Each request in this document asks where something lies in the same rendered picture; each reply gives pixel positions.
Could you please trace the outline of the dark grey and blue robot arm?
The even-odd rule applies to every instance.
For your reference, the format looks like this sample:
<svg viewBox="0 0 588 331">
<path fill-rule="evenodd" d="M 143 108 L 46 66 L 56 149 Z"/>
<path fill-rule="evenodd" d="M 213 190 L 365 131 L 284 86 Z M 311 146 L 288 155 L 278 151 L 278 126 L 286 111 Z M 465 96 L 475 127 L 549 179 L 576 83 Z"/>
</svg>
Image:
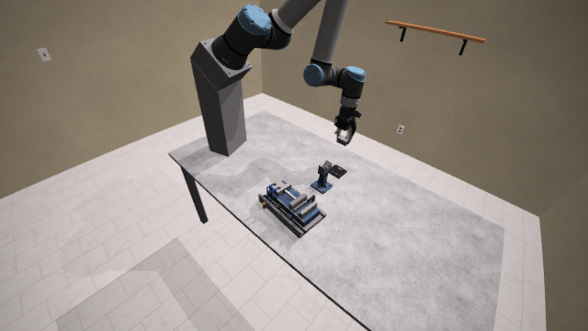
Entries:
<svg viewBox="0 0 588 331">
<path fill-rule="evenodd" d="M 216 38 L 211 49 L 225 67 L 241 70 L 254 48 L 282 50 L 294 33 L 294 27 L 321 0 L 287 0 L 269 14 L 260 7 L 246 5 L 225 33 Z M 349 0 L 326 0 L 310 64 L 303 77 L 309 86 L 342 88 L 340 103 L 347 108 L 359 106 L 366 73 L 348 66 L 333 66 L 333 57 L 344 23 Z"/>
</svg>

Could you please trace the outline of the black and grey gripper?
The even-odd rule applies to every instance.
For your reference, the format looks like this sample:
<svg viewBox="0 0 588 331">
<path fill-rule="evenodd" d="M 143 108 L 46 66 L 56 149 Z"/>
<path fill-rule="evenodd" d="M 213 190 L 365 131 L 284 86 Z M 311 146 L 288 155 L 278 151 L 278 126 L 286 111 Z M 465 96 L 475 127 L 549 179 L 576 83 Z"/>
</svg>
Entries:
<svg viewBox="0 0 588 331">
<path fill-rule="evenodd" d="M 347 141 L 347 144 L 350 144 L 355 131 L 356 131 L 356 122 L 355 122 L 355 117 L 352 114 L 352 110 L 355 110 L 356 108 L 347 108 L 345 106 L 342 105 L 342 107 L 340 107 L 340 112 L 339 112 L 339 118 L 338 116 L 335 117 L 335 119 L 337 118 L 337 121 L 335 123 L 334 121 L 334 126 L 337 127 L 337 130 L 334 132 L 334 134 L 336 134 L 336 138 L 338 136 L 340 136 L 341 131 L 347 131 L 347 135 L 345 136 L 345 139 Z M 344 113 L 342 114 L 342 112 L 344 111 Z M 346 111 L 346 112 L 345 112 Z M 347 115 L 347 116 L 346 116 Z M 351 127 L 350 127 L 351 126 Z"/>
</svg>

